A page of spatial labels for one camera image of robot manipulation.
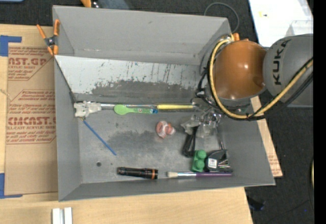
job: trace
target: green spoon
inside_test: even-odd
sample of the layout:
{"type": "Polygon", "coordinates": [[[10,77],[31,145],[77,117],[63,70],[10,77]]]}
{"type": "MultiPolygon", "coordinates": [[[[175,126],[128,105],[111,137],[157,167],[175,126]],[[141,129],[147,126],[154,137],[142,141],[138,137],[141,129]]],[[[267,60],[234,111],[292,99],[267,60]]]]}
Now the green spoon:
{"type": "Polygon", "coordinates": [[[114,106],[114,112],[119,115],[125,115],[127,113],[138,113],[138,114],[157,114],[157,109],[151,108],[128,108],[123,104],[117,104],[114,106]]]}

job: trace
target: white document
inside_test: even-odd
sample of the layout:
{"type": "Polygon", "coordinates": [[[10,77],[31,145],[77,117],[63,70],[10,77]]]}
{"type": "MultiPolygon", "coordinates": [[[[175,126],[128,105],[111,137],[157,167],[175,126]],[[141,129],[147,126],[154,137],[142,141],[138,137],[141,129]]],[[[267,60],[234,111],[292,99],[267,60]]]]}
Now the white document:
{"type": "Polygon", "coordinates": [[[286,36],[313,33],[313,16],[307,0],[248,1],[258,42],[264,47],[286,36]]]}

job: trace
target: black carpet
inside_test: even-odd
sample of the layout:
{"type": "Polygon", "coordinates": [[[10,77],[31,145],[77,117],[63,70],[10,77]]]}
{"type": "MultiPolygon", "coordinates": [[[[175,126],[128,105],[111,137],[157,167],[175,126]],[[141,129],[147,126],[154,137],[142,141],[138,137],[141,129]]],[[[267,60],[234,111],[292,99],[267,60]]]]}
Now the black carpet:
{"type": "MultiPolygon", "coordinates": [[[[248,0],[129,1],[138,10],[195,15],[203,15],[206,7],[213,2],[226,3],[239,14],[238,32],[241,38],[257,42],[248,0]]],[[[309,0],[312,11],[313,1],[309,0]]],[[[53,5],[81,6],[79,0],[25,0],[18,4],[0,3],[0,23],[52,25],[53,5]]],[[[235,15],[223,6],[212,7],[207,15],[227,17],[231,29],[236,26],[235,15]]],[[[267,115],[267,121],[284,176],[277,179],[276,186],[246,189],[251,199],[264,202],[262,210],[252,212],[254,223],[314,223],[313,193],[309,181],[313,158],[313,109],[286,108],[277,114],[267,115]]]]}

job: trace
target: white clip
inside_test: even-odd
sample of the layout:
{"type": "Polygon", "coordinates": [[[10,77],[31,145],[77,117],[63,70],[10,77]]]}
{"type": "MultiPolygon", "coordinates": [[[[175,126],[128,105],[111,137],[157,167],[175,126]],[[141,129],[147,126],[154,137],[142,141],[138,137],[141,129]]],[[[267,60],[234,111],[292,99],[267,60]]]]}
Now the white clip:
{"type": "Polygon", "coordinates": [[[74,103],[73,107],[76,109],[75,117],[87,117],[89,114],[102,110],[101,104],[96,102],[74,103]]]}
{"type": "Polygon", "coordinates": [[[72,224],[72,208],[52,209],[52,224],[72,224]]]}

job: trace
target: blue stick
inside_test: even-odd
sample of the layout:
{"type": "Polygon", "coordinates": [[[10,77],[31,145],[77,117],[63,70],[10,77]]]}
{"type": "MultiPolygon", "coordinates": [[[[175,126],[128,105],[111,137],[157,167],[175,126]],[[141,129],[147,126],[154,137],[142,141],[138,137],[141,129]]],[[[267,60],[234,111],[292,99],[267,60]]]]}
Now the blue stick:
{"type": "Polygon", "coordinates": [[[96,135],[97,138],[99,138],[99,140],[115,155],[117,156],[116,152],[114,150],[112,150],[112,148],[97,134],[97,132],[95,132],[95,130],[92,128],[92,126],[90,126],[85,119],[82,119],[83,123],[93,132],[93,134],[96,135]]]}

